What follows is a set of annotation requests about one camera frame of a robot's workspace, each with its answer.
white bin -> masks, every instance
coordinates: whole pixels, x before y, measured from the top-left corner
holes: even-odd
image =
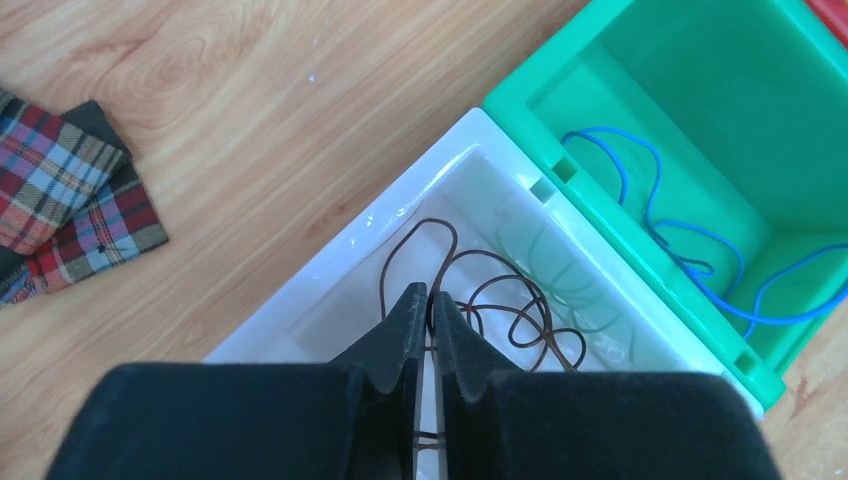
[[[463,116],[206,362],[330,360],[379,321],[380,270],[389,251],[427,217],[457,228],[460,251],[500,253],[536,281],[548,296],[555,327],[576,325],[585,332],[589,352],[580,370],[722,375],[754,415],[762,416],[753,396],[480,109]],[[426,225],[412,237],[389,269],[388,308],[410,282],[431,285],[449,242],[447,230],[436,225]],[[484,281],[504,273],[495,261],[469,257],[451,267],[442,289],[466,300]],[[521,308],[525,298],[520,284],[504,282],[475,303]],[[538,350],[519,350],[507,341],[514,316],[486,312],[485,318],[487,340],[519,366],[535,362]],[[519,330],[519,339],[534,336],[526,327],[530,331]],[[573,336],[560,337],[561,348],[573,361],[578,342]],[[561,367],[548,355],[541,370]],[[432,386],[432,379],[428,361],[425,386]],[[421,429],[435,431],[431,388],[423,398]],[[420,476],[434,478],[432,458],[421,460]]]

table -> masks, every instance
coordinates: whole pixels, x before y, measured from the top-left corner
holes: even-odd
[[[0,86],[98,100],[171,243],[0,311],[0,477],[43,474],[110,367],[199,361],[585,0],[5,0]],[[762,423],[848,469],[848,309]]]

blue cable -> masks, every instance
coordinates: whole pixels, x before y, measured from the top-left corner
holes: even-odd
[[[603,143],[597,137],[589,135],[589,133],[594,133],[594,132],[613,133],[613,134],[622,136],[622,137],[624,137],[624,138],[626,138],[626,139],[628,139],[628,140],[630,140],[634,143],[641,145],[642,147],[647,149],[651,153],[651,155],[654,157],[654,161],[656,163],[657,175],[654,179],[654,184],[651,187],[651,191],[648,195],[648,201],[646,202],[646,205],[645,205],[645,213],[644,213],[645,228],[648,231],[648,234],[651,236],[651,238],[653,238],[654,241],[657,242],[657,244],[672,258],[672,260],[674,260],[675,263],[677,263],[680,266],[680,268],[683,270],[684,273],[686,273],[686,275],[689,277],[689,279],[692,280],[692,282],[698,287],[698,289],[700,289],[704,293],[704,295],[706,295],[707,298],[709,298],[710,301],[714,305],[716,305],[717,307],[719,307],[719,308],[721,308],[721,309],[723,309],[723,310],[725,310],[725,311],[727,311],[727,312],[729,312],[733,315],[736,315],[738,317],[744,318],[744,319],[749,321],[750,324],[748,325],[748,329],[745,331],[743,338],[747,339],[748,337],[750,337],[751,333],[753,333],[753,331],[754,331],[754,328],[759,323],[767,324],[767,325],[792,325],[792,324],[795,324],[795,323],[800,323],[800,322],[812,320],[816,317],[819,317],[821,315],[824,315],[824,314],[830,312],[831,310],[836,308],[839,305],[839,303],[842,302],[842,300],[845,299],[845,297],[848,297],[848,285],[845,285],[845,286],[843,286],[842,290],[840,292],[838,292],[836,295],[834,295],[829,301],[819,305],[816,308],[813,308],[812,310],[810,310],[806,313],[802,313],[802,314],[799,314],[799,315],[792,315],[792,316],[788,316],[788,317],[764,317],[764,316],[759,315],[763,295],[765,294],[766,289],[772,283],[779,280],[783,276],[788,275],[788,274],[794,272],[795,270],[803,267],[804,265],[810,263],[811,261],[815,260],[816,258],[818,258],[819,256],[821,256],[821,255],[823,255],[827,252],[830,252],[830,251],[833,251],[833,250],[848,249],[848,244],[836,244],[836,245],[831,245],[831,246],[828,246],[828,247],[824,247],[820,250],[817,250],[816,252],[813,252],[812,254],[803,258],[799,262],[797,262],[793,265],[790,265],[789,267],[775,273],[774,275],[772,275],[771,277],[766,279],[766,281],[757,290],[757,294],[756,294],[756,297],[755,297],[755,300],[754,300],[753,313],[740,310],[739,308],[736,308],[733,305],[730,305],[729,303],[727,303],[724,300],[724,297],[730,295],[733,291],[736,290],[736,288],[739,286],[739,283],[742,280],[742,277],[744,276],[745,259],[742,256],[742,252],[740,252],[738,248],[736,248],[733,244],[731,244],[725,238],[723,238],[723,237],[721,237],[721,236],[719,236],[719,235],[717,235],[713,232],[710,232],[709,230],[701,228],[697,225],[692,225],[692,224],[689,224],[689,223],[684,223],[684,222],[679,222],[679,221],[674,221],[674,220],[663,220],[663,221],[656,222],[656,223],[651,221],[651,212],[652,212],[653,205],[654,205],[654,199],[656,197],[657,190],[659,189],[659,184],[660,184],[661,179],[662,179],[662,160],[660,159],[659,152],[657,151],[657,149],[653,145],[649,144],[645,140],[642,140],[641,138],[636,137],[636,136],[634,136],[634,135],[632,135],[632,134],[630,134],[630,133],[628,133],[624,130],[620,130],[618,128],[613,128],[613,127],[589,127],[589,128],[584,128],[583,130],[567,133],[563,137],[563,140],[562,140],[563,145],[565,145],[565,143],[567,143],[567,141],[570,140],[571,138],[577,136],[577,137],[589,140],[592,143],[594,143],[595,145],[598,145],[612,159],[613,163],[615,164],[616,168],[618,169],[619,175],[621,176],[622,192],[619,195],[619,201],[618,201],[619,205],[623,205],[624,200],[626,198],[627,192],[626,192],[625,186],[627,186],[629,184],[628,179],[627,179],[627,172],[624,169],[624,166],[623,166],[621,160],[618,158],[618,156],[615,154],[615,152],[612,150],[612,148],[610,148],[608,145]],[[684,229],[687,229],[687,230],[690,230],[690,231],[693,231],[693,232],[696,232],[696,233],[700,233],[702,235],[706,235],[706,236],[718,241],[719,243],[723,244],[724,246],[726,246],[728,249],[730,249],[733,252],[733,254],[736,256],[736,259],[739,263],[739,268],[738,268],[737,273],[736,273],[736,278],[734,279],[733,283],[727,289],[727,291],[725,292],[725,294],[722,297],[719,297],[712,290],[710,290],[709,287],[706,284],[704,284],[704,282],[700,278],[700,277],[709,277],[709,276],[712,276],[715,273],[715,270],[713,269],[712,265],[710,265],[708,262],[705,262],[705,261],[702,261],[702,260],[690,259],[690,258],[686,258],[686,257],[683,257],[683,256],[676,254],[671,249],[671,245],[669,244],[669,242],[656,231],[656,229],[658,227],[662,227],[662,226],[684,228]],[[696,268],[693,268],[692,265],[701,266],[701,267],[705,268],[706,270],[698,270]]]

plaid cloth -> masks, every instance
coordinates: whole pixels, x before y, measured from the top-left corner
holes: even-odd
[[[60,118],[0,90],[0,160],[0,305],[61,290],[168,241],[95,102]]]

green bin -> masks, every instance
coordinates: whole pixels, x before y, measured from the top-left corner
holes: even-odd
[[[603,137],[630,179],[567,132],[626,130],[663,158],[656,220],[696,224],[735,244],[746,274],[728,296],[751,311],[771,275],[848,243],[848,53],[801,0],[594,0],[485,99],[483,109],[592,222],[742,384],[771,407],[826,314],[759,325],[715,307],[642,224],[656,167],[647,150]],[[667,228],[676,252],[710,262],[721,294],[736,257]],[[826,303],[848,278],[848,250],[822,255],[768,289],[760,314]]]

